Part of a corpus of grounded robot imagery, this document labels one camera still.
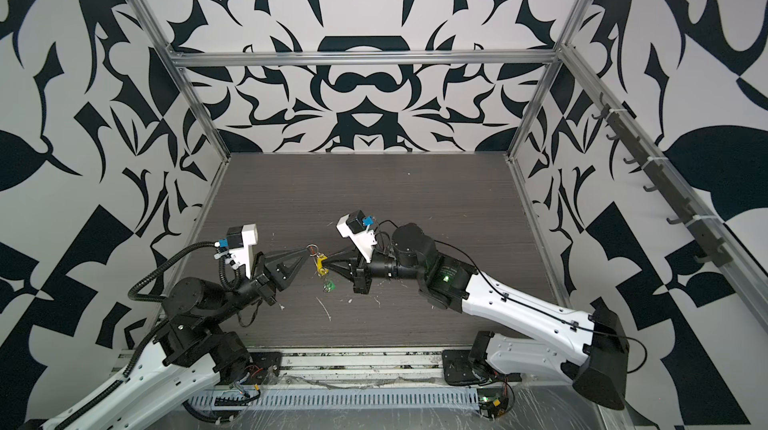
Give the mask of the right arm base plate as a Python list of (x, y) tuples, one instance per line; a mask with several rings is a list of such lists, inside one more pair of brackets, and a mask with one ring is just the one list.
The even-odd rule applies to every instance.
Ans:
[(489, 385), (498, 382), (518, 383), (522, 375), (514, 372), (502, 374), (485, 363), (470, 358), (470, 350), (443, 350), (441, 352), (443, 379), (450, 386)]

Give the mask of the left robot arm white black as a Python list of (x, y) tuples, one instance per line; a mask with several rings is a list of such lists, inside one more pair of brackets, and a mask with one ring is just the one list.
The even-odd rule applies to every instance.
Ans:
[(218, 253), (218, 281), (179, 280), (159, 300), (163, 319), (120, 371), (69, 409), (23, 428), (145, 429), (200, 391), (246, 379), (250, 352), (222, 323), (249, 306), (275, 304), (309, 256), (307, 248), (257, 252), (246, 276), (233, 252)]

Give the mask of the yellow key tag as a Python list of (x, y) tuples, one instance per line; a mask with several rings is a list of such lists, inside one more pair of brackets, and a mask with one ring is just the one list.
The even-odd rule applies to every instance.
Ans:
[(327, 256), (323, 253), (318, 253), (315, 256), (316, 273), (319, 277), (325, 278), (330, 272), (330, 270), (325, 267), (326, 260), (327, 260)]

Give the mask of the large wire keyring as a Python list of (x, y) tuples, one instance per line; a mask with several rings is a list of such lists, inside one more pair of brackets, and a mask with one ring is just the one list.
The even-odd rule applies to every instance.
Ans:
[(309, 252), (309, 254), (311, 256), (316, 256), (316, 255), (318, 255), (320, 253), (319, 247), (316, 244), (314, 244), (314, 243), (308, 244), (307, 245), (307, 250), (308, 250), (308, 252)]

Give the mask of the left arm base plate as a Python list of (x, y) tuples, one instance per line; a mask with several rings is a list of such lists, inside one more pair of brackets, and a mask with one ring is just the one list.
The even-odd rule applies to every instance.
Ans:
[(283, 353), (280, 351), (255, 351), (245, 367), (245, 374), (239, 383), (243, 386), (272, 384), (282, 371)]

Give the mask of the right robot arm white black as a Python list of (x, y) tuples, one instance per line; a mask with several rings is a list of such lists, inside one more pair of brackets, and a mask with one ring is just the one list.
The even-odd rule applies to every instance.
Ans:
[(600, 306), (588, 313), (518, 291), (488, 276), (470, 258), (441, 252), (440, 242), (415, 223), (396, 228), (384, 249), (370, 228), (354, 231), (341, 222), (337, 229), (352, 245), (317, 256), (319, 272), (339, 274), (361, 294), (370, 291), (376, 278), (412, 279), (436, 308), (487, 319), (545, 344), (549, 352), (534, 367), (569, 382), (597, 405), (625, 409), (633, 339), (612, 310)]

